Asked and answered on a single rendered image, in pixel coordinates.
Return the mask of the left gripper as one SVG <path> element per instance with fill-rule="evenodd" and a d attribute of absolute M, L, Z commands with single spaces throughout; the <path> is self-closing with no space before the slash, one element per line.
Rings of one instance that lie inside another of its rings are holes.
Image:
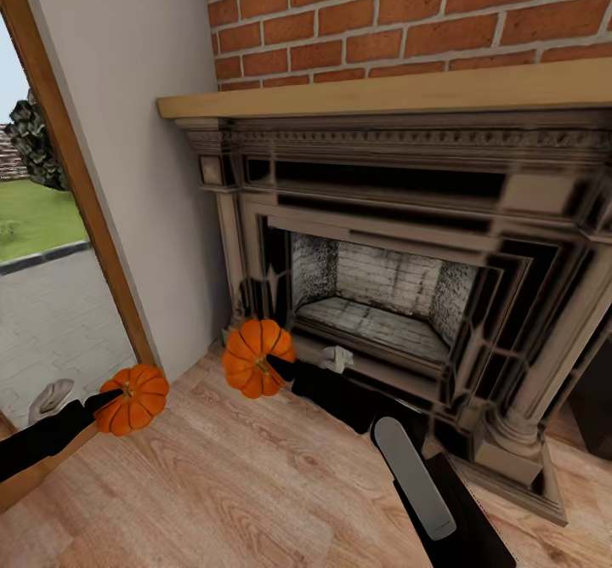
<path fill-rule="evenodd" d="M 73 400 L 59 411 L 58 415 L 16 433 L 15 435 L 20 436 L 30 450 L 29 463 L 25 469 L 48 456 L 54 457 L 62 452 L 94 420 L 96 411 L 121 394 L 123 394 L 121 389 L 104 392 L 89 397 L 84 405 L 79 400 Z"/>

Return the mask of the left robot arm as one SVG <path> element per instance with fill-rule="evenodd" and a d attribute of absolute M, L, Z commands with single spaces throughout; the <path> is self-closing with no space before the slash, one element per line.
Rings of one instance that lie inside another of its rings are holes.
<path fill-rule="evenodd" d="M 0 442 L 0 483 L 40 460 L 54 457 L 88 426 L 94 413 L 123 394 L 121 389 L 56 406 L 72 391 L 74 381 L 51 383 L 31 404 L 28 428 Z"/>

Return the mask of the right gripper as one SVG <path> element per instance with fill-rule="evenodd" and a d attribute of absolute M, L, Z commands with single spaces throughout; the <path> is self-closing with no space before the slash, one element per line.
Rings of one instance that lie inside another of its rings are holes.
<path fill-rule="evenodd" d="M 311 363 L 292 364 L 272 354 L 268 354 L 266 360 L 283 377 L 283 380 L 287 382 L 294 380 L 293 394 L 308 398 L 338 419 L 338 408 L 343 395 L 350 386 L 354 386 L 354 383 L 340 373 Z"/>

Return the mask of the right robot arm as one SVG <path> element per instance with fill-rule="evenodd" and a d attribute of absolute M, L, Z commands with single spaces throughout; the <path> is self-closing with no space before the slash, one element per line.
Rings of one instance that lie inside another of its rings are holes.
<path fill-rule="evenodd" d="M 344 378 L 343 368 L 354 364 L 352 351 L 331 346 L 322 354 L 326 361 L 320 366 L 292 364 L 272 354 L 266 360 L 283 380 L 294 380 L 293 394 L 342 419 L 355 433 L 372 431 L 433 568 L 518 568 L 444 454 L 422 455 L 422 413 Z"/>

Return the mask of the pumpkin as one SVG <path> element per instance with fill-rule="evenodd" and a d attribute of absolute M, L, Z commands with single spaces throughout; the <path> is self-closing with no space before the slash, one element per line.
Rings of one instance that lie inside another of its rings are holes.
<path fill-rule="evenodd" d="M 119 371 L 104 383 L 99 393 L 121 389 L 123 394 L 93 414 L 99 432 L 115 437 L 144 429 L 166 406 L 169 382 L 157 366 L 139 363 Z"/>
<path fill-rule="evenodd" d="M 227 384 L 249 399 L 276 395 L 286 380 L 266 360 L 268 354 L 295 364 L 291 334 L 275 320 L 247 321 L 230 334 L 221 358 Z"/>

